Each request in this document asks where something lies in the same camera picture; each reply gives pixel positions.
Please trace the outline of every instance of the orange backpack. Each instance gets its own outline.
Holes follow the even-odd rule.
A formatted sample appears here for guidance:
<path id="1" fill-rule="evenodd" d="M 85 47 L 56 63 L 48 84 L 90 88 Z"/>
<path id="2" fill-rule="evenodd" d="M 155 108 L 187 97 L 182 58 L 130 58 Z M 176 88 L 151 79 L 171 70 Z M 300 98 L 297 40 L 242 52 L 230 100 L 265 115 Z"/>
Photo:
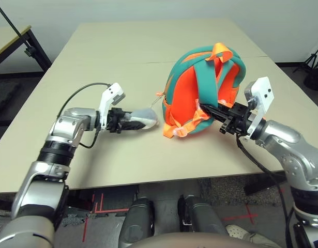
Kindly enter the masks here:
<path id="1" fill-rule="evenodd" d="M 185 137 L 214 121 L 199 104 L 232 107 L 246 68 L 239 55 L 222 43 L 194 49 L 174 65 L 164 89 L 163 135 Z"/>

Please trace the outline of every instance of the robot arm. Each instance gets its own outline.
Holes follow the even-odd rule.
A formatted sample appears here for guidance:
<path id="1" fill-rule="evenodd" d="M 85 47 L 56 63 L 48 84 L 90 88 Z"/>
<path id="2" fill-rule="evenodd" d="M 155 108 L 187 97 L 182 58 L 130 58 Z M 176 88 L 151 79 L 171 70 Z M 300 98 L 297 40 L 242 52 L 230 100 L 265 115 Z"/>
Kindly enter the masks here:
<path id="1" fill-rule="evenodd" d="M 282 165 L 300 223 L 294 226 L 300 247 L 318 244 L 318 149 L 294 129 L 267 121 L 255 141 Z"/>
<path id="2" fill-rule="evenodd" d="M 299 220 L 294 225 L 297 243 L 300 248 L 317 248 L 318 149 L 308 144 L 296 130 L 263 119 L 274 98 L 268 78 L 251 83 L 245 90 L 245 96 L 248 106 L 235 103 L 228 108 L 221 104 L 218 107 L 201 104 L 201 108 L 223 122 L 221 133 L 237 133 L 255 140 L 281 163 L 291 186 L 293 207 Z M 259 110 L 256 116 L 250 112 L 254 108 Z"/>
<path id="3" fill-rule="evenodd" d="M 124 98 L 114 83 L 102 94 L 99 110 L 70 108 L 53 124 L 39 156 L 30 166 L 12 205 L 11 218 L 0 232 L 2 247 L 53 247 L 54 232 L 65 212 L 70 162 L 85 131 L 137 130 L 153 126 L 156 115 L 149 110 L 124 112 L 110 108 Z"/>

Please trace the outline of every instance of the table leg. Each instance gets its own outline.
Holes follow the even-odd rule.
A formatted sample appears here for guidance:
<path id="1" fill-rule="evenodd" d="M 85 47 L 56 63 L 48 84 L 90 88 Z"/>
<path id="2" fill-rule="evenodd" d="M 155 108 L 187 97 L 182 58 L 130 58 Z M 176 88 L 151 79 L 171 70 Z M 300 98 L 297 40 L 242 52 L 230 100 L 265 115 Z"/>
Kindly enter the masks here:
<path id="1" fill-rule="evenodd" d="M 37 63 L 43 69 L 43 71 L 46 72 L 52 65 L 52 62 L 47 57 L 45 51 L 39 44 L 31 29 L 28 32 L 26 32 L 26 34 L 29 36 L 27 41 L 31 46 L 33 46 L 36 49 L 36 56 L 34 56 L 34 59 L 37 61 Z"/>
<path id="2" fill-rule="evenodd" d="M 285 172 L 275 172 L 275 174 L 279 175 L 279 176 L 274 175 L 274 178 L 278 184 L 286 181 Z M 259 177 L 259 180 L 257 182 L 248 184 L 244 187 L 244 192 L 246 195 L 252 195 L 275 186 L 275 183 L 272 181 L 272 179 L 268 175 L 258 174 L 258 177 Z"/>

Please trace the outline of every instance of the cable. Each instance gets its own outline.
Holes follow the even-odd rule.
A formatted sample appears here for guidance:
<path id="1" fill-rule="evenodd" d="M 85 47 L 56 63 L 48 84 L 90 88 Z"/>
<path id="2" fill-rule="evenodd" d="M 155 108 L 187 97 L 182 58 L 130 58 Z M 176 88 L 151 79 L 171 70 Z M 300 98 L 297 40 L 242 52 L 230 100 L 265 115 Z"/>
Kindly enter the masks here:
<path id="1" fill-rule="evenodd" d="M 255 157 L 253 157 L 247 150 L 246 148 L 243 146 L 243 144 L 241 143 L 241 141 L 239 140 L 240 137 L 245 136 L 242 134 L 237 135 L 236 137 L 236 141 L 237 141 L 237 146 L 241 149 L 241 151 L 245 154 L 245 156 L 247 158 L 249 158 L 254 164 L 256 164 L 256 166 L 262 170 L 264 173 L 266 173 L 269 178 L 274 182 L 278 193 L 279 193 L 279 197 L 281 199 L 282 202 L 282 208 L 283 208 L 283 212 L 284 212 L 284 218 L 285 218 L 285 241 L 286 241 L 286 247 L 287 248 L 293 248 L 292 247 L 292 241 L 291 241 L 291 234 L 290 234 L 290 229 L 288 228 L 289 226 L 289 222 L 291 220 L 291 216 L 292 213 L 290 212 L 289 215 L 287 214 L 286 211 L 286 204 L 285 204 L 285 200 L 284 200 L 284 196 L 283 193 L 281 191 L 281 187 L 279 186 L 278 182 L 275 180 L 274 175 L 275 173 L 271 172 L 270 170 L 268 170 L 266 167 L 264 167 L 258 160 L 256 160 Z"/>
<path id="2" fill-rule="evenodd" d="M 96 140 L 97 140 L 98 134 L 100 132 L 100 129 L 101 129 L 100 125 L 98 127 L 96 127 L 95 137 L 93 138 L 93 141 L 92 141 L 91 145 L 87 146 L 87 145 L 84 145 L 83 143 L 80 143 L 80 145 L 85 147 L 85 148 L 87 148 L 87 149 L 92 148 L 95 145 L 95 143 L 96 143 Z"/>
<path id="3" fill-rule="evenodd" d="M 253 157 L 247 150 L 246 148 L 243 146 L 243 144 L 241 143 L 241 141 L 239 140 L 239 138 L 242 135 L 237 135 L 237 146 L 241 149 L 241 151 L 245 154 L 245 156 L 247 158 L 249 158 L 249 160 L 251 160 L 254 164 L 256 164 L 256 166 L 262 170 L 264 173 L 268 174 L 268 176 L 271 178 L 271 180 L 275 183 L 275 186 L 278 190 L 279 196 L 281 198 L 282 201 L 282 207 L 283 207 L 283 211 L 284 211 L 284 217 L 285 217 L 285 223 L 287 222 L 287 211 L 286 211 L 286 205 L 285 205 L 285 200 L 281 191 L 281 188 L 279 186 L 279 184 L 277 183 L 277 181 L 275 180 L 274 176 L 273 176 L 273 172 L 271 172 L 270 170 L 268 170 L 266 167 L 264 167 L 258 160 L 255 159 L 255 157 Z"/>
<path id="4" fill-rule="evenodd" d="M 287 217 L 287 222 L 285 225 L 285 241 L 286 241 L 287 248 L 293 247 L 292 240 L 291 240 L 291 233 L 290 233 L 290 221 L 291 221 L 293 212 L 294 212 L 294 208 L 292 207 L 289 212 L 289 216 Z"/>
<path id="5" fill-rule="evenodd" d="M 26 47 L 30 48 L 31 46 L 24 39 L 24 37 L 20 34 L 20 32 L 17 30 L 17 28 L 14 26 L 14 24 L 8 18 L 8 16 L 4 13 L 4 11 L 1 9 L 1 7 L 0 7 L 0 14 L 2 14 L 2 16 L 5 18 L 5 20 L 8 22 L 8 24 L 11 26 L 11 28 L 15 31 L 15 33 L 19 36 L 19 38 L 22 40 L 22 42 L 26 45 Z"/>
<path id="6" fill-rule="evenodd" d="M 60 108 L 59 113 L 57 114 L 56 118 L 59 118 L 59 116 L 61 115 L 62 111 L 64 110 L 64 108 L 66 107 L 66 105 L 68 104 L 68 102 L 75 96 L 77 95 L 80 91 L 84 90 L 87 87 L 93 86 L 93 85 L 105 85 L 108 87 L 110 87 L 110 84 L 106 84 L 106 83 L 92 83 L 92 84 L 87 84 L 85 86 L 83 86 L 82 88 L 79 88 L 78 90 L 76 90 L 64 103 L 64 105 L 62 105 L 62 107 Z"/>
<path id="7" fill-rule="evenodd" d="M 78 90 L 76 90 L 66 101 L 65 103 L 62 105 L 62 107 L 60 108 L 60 111 L 59 113 L 57 114 L 57 117 L 56 118 L 59 118 L 62 111 L 64 110 L 64 108 L 66 107 L 66 105 L 68 104 L 68 102 L 74 97 L 76 96 L 79 92 L 81 92 L 82 90 L 86 89 L 87 87 L 90 87 L 90 86 L 94 86 L 94 85 L 105 85 L 107 86 L 107 88 L 109 88 L 111 85 L 110 84 L 106 84 L 106 83 L 92 83 L 92 84 L 87 84 L 85 86 L 83 86 L 82 88 L 79 88 Z M 98 137 L 98 134 L 100 132 L 100 129 L 101 129 L 101 126 L 100 124 L 98 126 L 96 126 L 96 133 L 95 133 L 95 136 L 93 138 L 93 141 L 92 141 L 92 144 L 87 146 L 87 145 L 84 145 L 83 143 L 80 142 L 80 146 L 83 146 L 85 148 L 92 148 L 97 140 L 97 137 Z"/>

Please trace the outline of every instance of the white wall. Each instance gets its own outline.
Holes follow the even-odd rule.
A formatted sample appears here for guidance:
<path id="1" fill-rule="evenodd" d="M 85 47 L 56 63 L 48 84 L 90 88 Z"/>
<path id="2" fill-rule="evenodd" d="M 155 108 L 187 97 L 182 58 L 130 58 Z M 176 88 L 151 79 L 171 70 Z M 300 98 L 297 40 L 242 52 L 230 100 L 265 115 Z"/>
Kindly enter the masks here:
<path id="1" fill-rule="evenodd" d="M 0 0 L 0 6 L 14 24 L 33 27 L 52 60 L 81 22 L 228 17 L 275 62 L 303 61 L 318 44 L 318 0 Z M 0 73 L 40 70 L 23 50 Z"/>

